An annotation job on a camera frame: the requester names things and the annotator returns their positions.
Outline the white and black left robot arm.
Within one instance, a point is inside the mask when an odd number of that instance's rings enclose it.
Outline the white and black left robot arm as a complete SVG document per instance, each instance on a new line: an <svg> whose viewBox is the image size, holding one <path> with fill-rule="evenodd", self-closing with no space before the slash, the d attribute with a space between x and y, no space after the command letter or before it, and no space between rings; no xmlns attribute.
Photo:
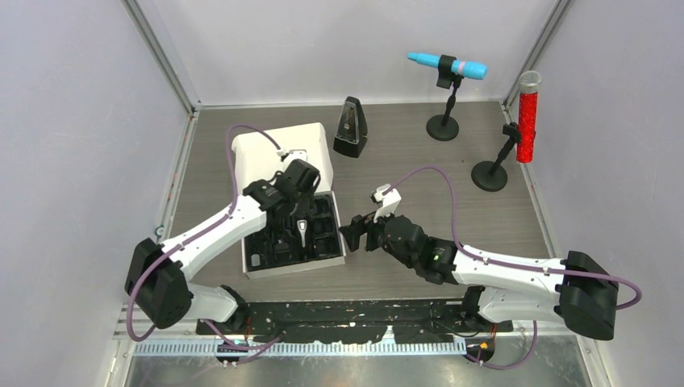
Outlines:
<svg viewBox="0 0 684 387"><path fill-rule="evenodd" d="M193 318L218 323L229 334L241 332L248 314L236 291L196 285L193 277L245 237L309 208L319 179L316 167L293 160L273 181L254 181L227 208L186 233L163 243L149 238L139 242L124 286L129 296L127 329L133 329L132 311L138 306L156 329Z"/></svg>

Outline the white box with black tray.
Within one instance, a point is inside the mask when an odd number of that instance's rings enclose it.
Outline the white box with black tray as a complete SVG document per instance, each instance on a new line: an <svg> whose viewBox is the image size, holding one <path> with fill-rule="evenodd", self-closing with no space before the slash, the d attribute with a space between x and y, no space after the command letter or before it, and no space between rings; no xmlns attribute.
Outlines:
<svg viewBox="0 0 684 387"><path fill-rule="evenodd" d="M263 132L243 125L225 136L235 186L242 193L254 182L279 188L287 200L267 216L265 229L241 242L243 271L250 279L329 268L344 264L346 250L326 131L308 123Z"/></svg>

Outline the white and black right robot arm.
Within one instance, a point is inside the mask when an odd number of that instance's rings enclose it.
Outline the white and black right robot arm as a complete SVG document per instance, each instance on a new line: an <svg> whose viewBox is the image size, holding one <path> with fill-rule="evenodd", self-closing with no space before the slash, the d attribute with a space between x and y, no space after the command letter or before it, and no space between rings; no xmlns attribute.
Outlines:
<svg viewBox="0 0 684 387"><path fill-rule="evenodd" d="M594 259L571 251L565 259L531 259L458 247L427 235L401 215L357 215L340 232L356 251L393 256L435 285L466 286L461 322L471 331L508 320L562 323L572 332L608 341L615 335L619 285Z"/></svg>

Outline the black and silver hair clipper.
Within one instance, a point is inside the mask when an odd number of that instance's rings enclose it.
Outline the black and silver hair clipper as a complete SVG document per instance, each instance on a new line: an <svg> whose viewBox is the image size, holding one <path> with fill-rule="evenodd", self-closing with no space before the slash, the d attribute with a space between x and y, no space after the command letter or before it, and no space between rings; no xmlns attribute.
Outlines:
<svg viewBox="0 0 684 387"><path fill-rule="evenodd" d="M302 249L308 249L308 246L309 246L308 224L309 224L309 222L306 219L299 219L297 221L297 230L299 233Z"/></svg>

